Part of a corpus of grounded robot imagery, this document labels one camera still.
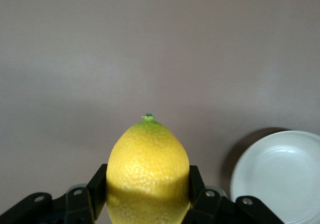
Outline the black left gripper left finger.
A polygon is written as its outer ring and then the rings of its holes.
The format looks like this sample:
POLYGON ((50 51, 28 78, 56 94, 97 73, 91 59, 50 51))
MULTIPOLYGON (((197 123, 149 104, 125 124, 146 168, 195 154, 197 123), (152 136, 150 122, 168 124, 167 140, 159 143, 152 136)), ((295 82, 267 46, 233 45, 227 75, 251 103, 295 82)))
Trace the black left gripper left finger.
POLYGON ((106 198, 106 170, 102 164, 89 183, 71 187, 53 199, 46 192, 28 195, 1 214, 1 223, 95 223, 106 198))

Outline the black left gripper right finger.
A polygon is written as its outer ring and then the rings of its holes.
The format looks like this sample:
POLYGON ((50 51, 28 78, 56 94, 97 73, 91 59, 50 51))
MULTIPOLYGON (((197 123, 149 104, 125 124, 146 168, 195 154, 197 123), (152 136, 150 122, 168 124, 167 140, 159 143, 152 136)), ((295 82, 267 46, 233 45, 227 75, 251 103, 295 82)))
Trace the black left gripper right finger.
POLYGON ((260 199, 240 196, 231 201, 223 190, 205 186, 197 166, 189 170, 186 223, 283 223, 260 199))

